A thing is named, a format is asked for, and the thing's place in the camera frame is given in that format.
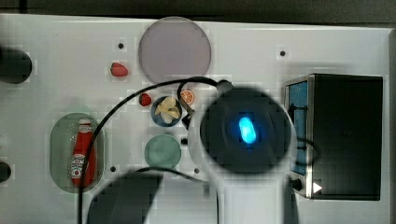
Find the black cable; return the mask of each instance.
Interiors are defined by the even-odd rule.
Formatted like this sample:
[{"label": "black cable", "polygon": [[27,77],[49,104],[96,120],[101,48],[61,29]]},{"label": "black cable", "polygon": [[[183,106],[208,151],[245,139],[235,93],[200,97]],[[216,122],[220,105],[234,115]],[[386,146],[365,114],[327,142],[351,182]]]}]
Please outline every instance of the black cable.
[{"label": "black cable", "polygon": [[317,162],[320,159],[320,149],[317,144],[315,144],[313,141],[310,141],[306,138],[301,138],[301,137],[297,137],[297,141],[307,143],[315,150],[316,153],[314,153],[314,156],[312,157],[310,162],[301,163],[301,162],[296,161],[294,164],[296,164],[296,165],[313,165],[314,162]]},{"label": "black cable", "polygon": [[189,79],[187,79],[184,82],[181,82],[180,85],[178,85],[177,88],[177,99],[180,102],[181,106],[183,106],[183,108],[187,111],[187,113],[189,113],[190,115],[192,115],[193,110],[191,109],[191,107],[189,105],[187,105],[187,103],[183,100],[183,98],[181,98],[181,89],[183,89],[183,87],[188,83],[188,82],[195,82],[195,80],[201,82],[201,83],[205,83],[207,85],[213,86],[213,87],[217,87],[218,86],[218,82],[207,78],[207,77],[191,77]]},{"label": "black cable", "polygon": [[207,181],[204,180],[200,180],[197,179],[193,176],[190,175],[185,175],[179,171],[173,170],[173,169],[169,169],[169,168],[164,168],[164,167],[155,167],[155,166],[150,166],[150,167],[145,167],[145,168],[141,168],[136,170],[137,173],[143,173],[143,172],[147,172],[147,171],[162,171],[162,172],[169,172],[175,175],[180,175],[181,177],[184,177],[185,179],[188,179],[192,182],[198,182],[198,183],[207,183]]},{"label": "black cable", "polygon": [[122,100],[121,102],[119,102],[116,106],[114,106],[114,108],[112,108],[110,110],[110,112],[107,113],[107,115],[102,119],[102,121],[99,123],[99,125],[96,127],[95,131],[92,134],[92,138],[90,143],[88,144],[88,149],[87,149],[87,154],[85,156],[84,162],[82,164],[82,170],[81,170],[81,180],[80,181],[80,185],[78,187],[78,223],[82,224],[82,197],[83,197],[83,184],[85,183],[85,171],[87,169],[88,166],[88,161],[90,159],[90,155],[91,155],[91,150],[93,147],[93,143],[96,140],[97,135],[99,134],[99,132],[102,130],[102,128],[105,126],[106,122],[110,119],[111,116],[113,116],[113,114],[115,114],[117,112],[117,110],[119,110],[123,105],[125,105],[126,103],[128,103],[130,100],[134,99],[137,95],[140,95],[141,93],[145,92],[145,91],[150,91],[150,90],[154,90],[157,89],[159,87],[162,86],[168,86],[168,85],[172,85],[172,84],[176,84],[176,83],[188,83],[188,82],[197,82],[197,83],[206,83],[209,85],[217,85],[217,82],[213,79],[210,79],[208,77],[191,77],[191,78],[185,78],[185,79],[177,79],[177,80],[172,80],[172,81],[167,81],[167,82],[163,82],[163,83],[158,83],[156,85],[153,86],[149,86],[146,87],[145,89],[142,89],[140,91],[137,91],[131,95],[129,95],[127,98],[125,98],[124,100]]}]

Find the glowing blue light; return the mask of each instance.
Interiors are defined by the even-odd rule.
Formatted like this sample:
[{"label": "glowing blue light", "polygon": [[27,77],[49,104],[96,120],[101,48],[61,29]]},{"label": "glowing blue light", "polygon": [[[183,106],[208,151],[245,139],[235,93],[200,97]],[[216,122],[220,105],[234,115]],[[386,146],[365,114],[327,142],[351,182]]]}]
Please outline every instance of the glowing blue light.
[{"label": "glowing blue light", "polygon": [[243,117],[239,120],[239,129],[244,142],[252,144],[256,141],[256,131],[254,131],[253,122],[249,118]]}]

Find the small bowl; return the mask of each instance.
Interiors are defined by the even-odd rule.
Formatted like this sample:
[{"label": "small bowl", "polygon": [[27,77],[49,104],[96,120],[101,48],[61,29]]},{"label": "small bowl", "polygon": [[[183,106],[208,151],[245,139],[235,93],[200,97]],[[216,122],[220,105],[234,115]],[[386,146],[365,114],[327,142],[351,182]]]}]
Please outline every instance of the small bowl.
[{"label": "small bowl", "polygon": [[[160,103],[162,103],[163,100],[164,100],[166,97],[168,97],[168,96],[163,96],[163,97],[159,98],[158,100],[156,100],[156,101],[154,102],[154,104],[152,104],[150,113],[151,113],[151,118],[152,118],[152,120],[153,120],[154,123],[156,123],[157,125],[159,125],[159,126],[161,126],[161,127],[172,127],[172,126],[174,126],[175,124],[177,124],[177,123],[181,120],[181,115],[180,115],[180,118],[178,118],[178,119],[172,119],[172,122],[171,122],[171,123],[166,123],[166,122],[163,120],[163,118],[161,117],[161,113],[158,114],[158,115],[155,115],[155,110],[157,109],[157,106],[158,106]],[[177,106],[177,108],[178,108],[178,111],[180,111],[180,114],[181,114],[181,113],[182,113],[181,105],[180,105],[180,103],[178,102],[178,100],[176,100],[176,106]]]},{"label": "small bowl", "polygon": [[170,134],[156,135],[146,144],[145,160],[149,166],[173,169],[180,158],[180,143]]}]

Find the red object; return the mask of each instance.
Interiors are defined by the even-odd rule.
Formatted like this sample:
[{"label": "red object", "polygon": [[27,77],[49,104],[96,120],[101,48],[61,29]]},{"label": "red object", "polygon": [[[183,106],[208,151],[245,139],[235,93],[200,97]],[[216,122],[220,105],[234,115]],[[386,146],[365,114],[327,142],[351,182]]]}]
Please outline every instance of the red object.
[{"label": "red object", "polygon": [[151,97],[147,93],[142,93],[139,97],[139,104],[147,106],[151,104]]},{"label": "red object", "polygon": [[[76,187],[80,186],[82,165],[87,155],[88,145],[92,139],[92,122],[90,119],[79,120],[79,130],[76,140],[76,145],[73,150],[73,157],[71,161],[71,177],[72,182]],[[91,156],[88,162],[85,181],[83,187],[87,187],[94,180],[96,174],[96,153],[95,148],[92,147]]]},{"label": "red object", "polygon": [[110,72],[113,77],[126,77],[128,75],[128,69],[120,63],[111,64]]}]

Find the black mounting hole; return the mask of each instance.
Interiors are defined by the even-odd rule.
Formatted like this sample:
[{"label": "black mounting hole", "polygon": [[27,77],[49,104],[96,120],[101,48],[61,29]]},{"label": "black mounting hole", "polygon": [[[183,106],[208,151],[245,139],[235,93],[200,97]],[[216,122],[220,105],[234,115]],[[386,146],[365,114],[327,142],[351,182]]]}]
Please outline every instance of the black mounting hole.
[{"label": "black mounting hole", "polygon": [[180,143],[181,145],[186,146],[189,143],[189,140],[187,140],[187,138],[182,138]]}]

